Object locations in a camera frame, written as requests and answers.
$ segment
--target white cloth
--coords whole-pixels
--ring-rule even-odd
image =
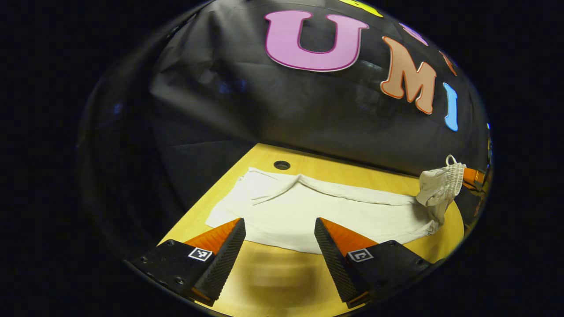
[[[322,217],[378,243],[404,244],[433,234],[444,223],[451,196],[460,190],[452,182],[458,168],[423,172],[417,197],[249,168],[212,209],[206,225],[218,227],[241,217],[245,240],[321,254],[314,228]]]

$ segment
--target black background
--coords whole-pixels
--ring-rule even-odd
[[[382,1],[444,48],[481,92],[496,171],[464,245],[385,315],[555,315],[561,80],[556,2]],[[105,69],[189,1],[10,7],[3,35],[8,192],[5,290],[10,315],[197,315],[123,267],[81,213],[78,120]]]

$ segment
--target pink letter u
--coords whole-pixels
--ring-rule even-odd
[[[267,14],[266,54],[287,67],[313,72],[334,72],[354,64],[360,51],[360,31],[368,24],[351,17],[330,14],[335,22],[335,44],[328,52],[304,50],[299,44],[303,21],[313,14],[306,11],[278,11]]]

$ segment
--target yellow table surface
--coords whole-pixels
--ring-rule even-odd
[[[290,168],[279,170],[274,167],[275,161],[287,161]],[[249,167],[272,173],[304,174],[326,182],[402,195],[416,196],[419,192],[417,177],[259,143],[199,199],[160,243],[168,239],[186,241],[210,230],[205,221],[212,208],[233,189],[237,179]],[[435,234],[405,246],[434,263],[448,256],[463,234],[462,217],[453,202],[446,211],[445,224]],[[219,300],[208,308],[234,317],[317,317],[350,311],[341,302],[321,254],[301,253],[251,241],[243,242]]]

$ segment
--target letter m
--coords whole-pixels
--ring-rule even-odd
[[[422,62],[419,69],[416,69],[411,55],[403,45],[387,36],[382,39],[390,47],[390,72],[387,80],[380,84],[382,92],[394,98],[403,98],[402,82],[405,80],[407,101],[413,102],[419,93],[415,105],[417,109],[430,115],[433,112],[437,72],[426,62]]]

